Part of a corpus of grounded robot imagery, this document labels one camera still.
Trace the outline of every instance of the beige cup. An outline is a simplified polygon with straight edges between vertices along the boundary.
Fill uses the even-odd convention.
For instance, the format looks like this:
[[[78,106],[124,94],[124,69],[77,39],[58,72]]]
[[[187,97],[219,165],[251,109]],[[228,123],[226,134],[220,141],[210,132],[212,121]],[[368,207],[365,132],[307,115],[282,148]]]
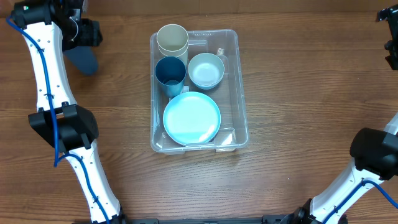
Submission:
[[[185,66],[188,63],[188,32],[177,24],[160,28],[156,41],[160,52],[165,56],[178,57]]]

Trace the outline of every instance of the wooden table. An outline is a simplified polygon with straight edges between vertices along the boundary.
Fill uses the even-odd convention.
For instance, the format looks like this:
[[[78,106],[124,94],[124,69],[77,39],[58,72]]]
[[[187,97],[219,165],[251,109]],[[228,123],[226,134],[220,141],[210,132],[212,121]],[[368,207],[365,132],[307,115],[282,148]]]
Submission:
[[[100,158],[131,218],[260,217],[291,213],[345,168],[354,135],[383,129],[398,112],[391,37],[373,12],[92,17],[104,41],[99,71],[67,60],[75,98],[96,116]],[[250,143],[230,153],[155,153],[150,138],[149,37],[164,24],[234,29],[239,36]],[[70,165],[30,127],[35,79],[23,38],[0,22],[0,223],[88,220]],[[398,200],[398,178],[382,185]],[[394,223],[377,190],[347,212],[350,223]]]

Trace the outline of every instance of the black bracket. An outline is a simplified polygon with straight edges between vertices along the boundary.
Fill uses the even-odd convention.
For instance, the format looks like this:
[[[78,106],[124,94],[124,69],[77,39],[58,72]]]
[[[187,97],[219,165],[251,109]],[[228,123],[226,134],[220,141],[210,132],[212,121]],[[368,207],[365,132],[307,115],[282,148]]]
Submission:
[[[310,214],[310,205],[312,198],[308,199],[302,207],[294,211],[288,223],[290,224],[321,224],[316,217]]]
[[[67,105],[55,109],[56,114],[63,114],[57,119],[60,152],[67,152],[84,146],[91,148],[91,143],[98,138],[98,126],[93,113],[78,105]],[[29,124],[44,140],[54,147],[53,124],[50,111],[40,110],[28,115]]]
[[[392,40],[384,45],[384,48],[390,51],[386,60],[393,70],[398,70],[398,4],[377,13],[376,22],[384,20],[388,22],[392,36]]]
[[[381,180],[398,175],[398,137],[393,134],[364,128],[356,134],[349,153],[357,170],[366,169]]]
[[[287,215],[264,215],[261,218],[208,218],[208,219],[184,219],[184,220],[158,220],[156,218],[130,220],[121,209],[119,216],[112,217],[110,224],[289,224]]]
[[[97,47],[103,40],[100,24],[81,19],[84,0],[25,0],[14,4],[12,20],[21,29],[38,22],[56,23],[62,31],[62,50],[77,46]]]

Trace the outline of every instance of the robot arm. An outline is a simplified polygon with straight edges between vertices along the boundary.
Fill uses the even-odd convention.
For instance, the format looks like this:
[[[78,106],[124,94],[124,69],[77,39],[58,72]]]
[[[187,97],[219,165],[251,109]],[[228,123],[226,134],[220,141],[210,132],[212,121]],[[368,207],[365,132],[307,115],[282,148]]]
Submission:
[[[342,218],[345,211],[374,187],[371,184],[365,185],[365,180],[379,185],[398,175],[397,132],[398,113],[384,131],[369,128],[360,130],[351,144],[352,158],[344,171],[324,192],[309,199],[303,207],[290,215],[291,221],[288,223],[344,223]]]
[[[25,37],[32,57],[37,85],[37,113],[29,115],[29,123],[54,147],[48,101],[48,97],[52,97],[56,114],[63,115],[62,118],[57,119],[60,152],[75,155],[75,157],[68,156],[66,159],[75,171],[87,199],[91,222],[104,223],[106,221],[104,212],[108,220],[112,220],[121,214],[121,207],[106,180],[98,156],[96,142],[98,128],[95,118],[90,111],[77,105],[69,87],[63,62],[63,48],[65,45],[69,49],[73,45],[84,45],[85,43],[84,40],[82,43],[78,39],[84,32],[80,23],[80,13],[70,17],[62,13],[61,8],[65,9],[68,6],[71,5],[60,7],[53,1],[20,2],[14,6],[12,12],[14,22],[36,41],[44,53],[52,89],[52,96],[48,96],[39,51],[35,44]]]

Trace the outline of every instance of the blue cup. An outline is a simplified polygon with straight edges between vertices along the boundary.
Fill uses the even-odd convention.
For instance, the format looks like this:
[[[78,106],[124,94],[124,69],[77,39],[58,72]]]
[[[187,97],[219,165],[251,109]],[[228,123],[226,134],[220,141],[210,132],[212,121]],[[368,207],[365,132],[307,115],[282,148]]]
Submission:
[[[164,57],[157,62],[155,76],[161,89],[169,98],[179,95],[184,87],[187,69],[177,57]]]

